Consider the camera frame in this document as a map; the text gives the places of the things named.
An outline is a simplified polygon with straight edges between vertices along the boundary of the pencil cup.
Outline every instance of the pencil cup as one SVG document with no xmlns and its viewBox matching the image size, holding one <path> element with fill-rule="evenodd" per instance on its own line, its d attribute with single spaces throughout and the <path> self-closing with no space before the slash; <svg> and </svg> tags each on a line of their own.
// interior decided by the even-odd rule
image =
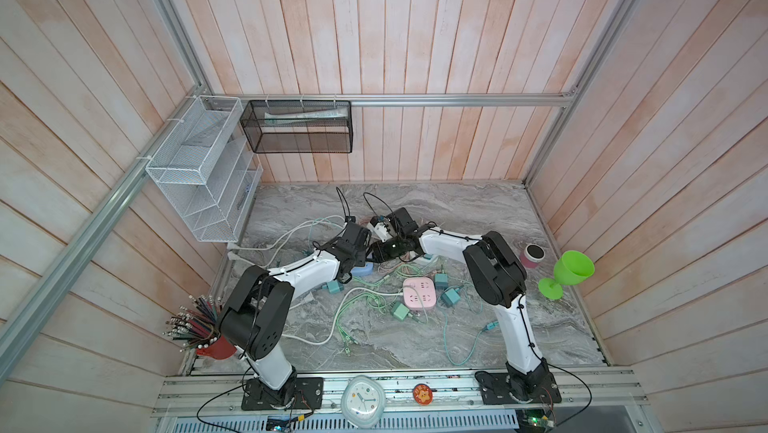
<svg viewBox="0 0 768 433">
<path fill-rule="evenodd" d="M 567 251 L 554 264 L 554 279 L 542 278 L 538 282 L 538 291 L 549 299 L 563 296 L 562 285 L 578 285 L 594 274 L 594 263 L 583 253 Z"/>
<path fill-rule="evenodd" d="M 197 354 L 200 356 L 210 356 L 217 360 L 223 360 L 234 355 L 235 351 L 235 347 L 230 342 L 227 342 L 224 336 L 221 336 L 208 348 L 197 349 Z"/>
</svg>

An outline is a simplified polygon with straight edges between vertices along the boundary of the white clock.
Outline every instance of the white clock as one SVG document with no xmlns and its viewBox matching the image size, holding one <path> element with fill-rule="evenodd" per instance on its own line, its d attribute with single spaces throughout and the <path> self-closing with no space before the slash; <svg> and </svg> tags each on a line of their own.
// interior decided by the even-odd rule
<svg viewBox="0 0 768 433">
<path fill-rule="evenodd" d="M 341 413 L 357 428 L 373 428 L 384 414 L 384 389 L 365 375 L 356 376 L 341 397 Z"/>
</svg>

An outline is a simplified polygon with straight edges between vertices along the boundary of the gray marble surface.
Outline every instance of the gray marble surface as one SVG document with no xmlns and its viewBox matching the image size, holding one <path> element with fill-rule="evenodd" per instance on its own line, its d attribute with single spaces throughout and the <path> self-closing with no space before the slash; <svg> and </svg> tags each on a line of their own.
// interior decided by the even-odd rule
<svg viewBox="0 0 768 433">
<path fill-rule="evenodd" d="M 528 270 L 528 314 L 533 325 L 536 341 L 544 356 L 556 365 L 597 365 L 603 357 L 597 350 L 587 322 L 570 292 L 552 302 L 539 293 L 536 284 L 540 278 L 552 275 L 554 252 L 539 225 L 523 188 L 515 182 L 480 183 L 375 183 L 341 185 L 350 203 L 352 215 L 359 223 L 367 222 L 372 215 L 363 200 L 362 193 L 371 192 L 389 203 L 392 208 L 404 206 L 419 224 L 434 221 L 450 231 L 483 234 L 488 230 L 499 231 L 519 255 L 528 243 L 542 246 L 546 252 L 544 261 L 535 270 Z M 386 214 L 387 207 L 371 201 L 379 214 Z M 341 206 L 335 185 L 267 185 L 256 192 L 254 210 L 246 227 L 241 246 L 262 247 L 274 243 L 286 230 L 307 219 L 341 215 Z M 331 238 L 339 229 L 324 225 L 312 228 L 312 239 L 322 241 Z M 297 231 L 275 257 L 270 266 L 285 265 L 301 259 L 311 248 L 307 241 L 309 229 Z M 267 252 L 241 251 L 244 258 L 264 265 L 274 255 Z M 236 284 L 246 264 L 235 262 L 226 294 Z M 423 270 L 431 275 L 436 269 L 445 269 L 451 275 L 451 284 L 463 284 L 469 280 L 466 266 L 452 260 L 437 258 Z M 365 277 L 372 282 L 383 273 L 374 270 Z M 349 283 L 346 288 L 361 286 Z M 396 292 L 402 287 L 402 278 L 389 275 L 377 289 Z M 314 298 L 288 315 L 285 332 L 312 341 L 325 339 L 330 331 L 332 317 L 341 303 L 344 292 L 330 294 L 326 290 L 312 292 Z M 294 339 L 283 339 L 287 358 L 300 371 L 330 370 L 379 370 L 379 369 L 454 369 L 446 356 L 443 329 L 448 318 L 446 341 L 451 358 L 460 363 L 472 348 L 475 335 L 483 326 L 495 320 L 487 305 L 480 311 L 482 302 L 472 286 L 466 287 L 462 300 L 452 309 L 436 307 L 415 314 L 415 319 L 398 321 L 389 313 L 380 313 L 365 305 L 365 301 L 353 304 L 343 314 L 341 324 L 359 342 L 350 344 L 350 354 L 344 351 L 340 336 L 323 346 L 307 345 Z M 495 329 L 479 336 L 472 357 L 462 368 L 501 368 L 505 351 L 501 333 Z M 243 364 L 234 360 L 198 360 L 198 372 L 242 371 Z"/>
</svg>

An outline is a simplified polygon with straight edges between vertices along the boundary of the round sticker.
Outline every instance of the round sticker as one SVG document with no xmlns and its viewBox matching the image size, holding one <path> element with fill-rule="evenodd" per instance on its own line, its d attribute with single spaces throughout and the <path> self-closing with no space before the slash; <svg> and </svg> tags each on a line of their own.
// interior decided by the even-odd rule
<svg viewBox="0 0 768 433">
<path fill-rule="evenodd" d="M 413 399 L 420 405 L 429 405 L 432 403 L 432 389 L 423 383 L 416 385 L 413 389 Z"/>
</svg>

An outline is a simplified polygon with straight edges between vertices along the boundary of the black mesh basket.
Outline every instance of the black mesh basket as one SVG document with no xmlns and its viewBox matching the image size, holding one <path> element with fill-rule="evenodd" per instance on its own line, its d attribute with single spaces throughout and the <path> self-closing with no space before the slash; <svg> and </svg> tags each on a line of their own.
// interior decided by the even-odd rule
<svg viewBox="0 0 768 433">
<path fill-rule="evenodd" d="M 251 100 L 240 125 L 254 152 L 352 152 L 349 101 Z"/>
</svg>

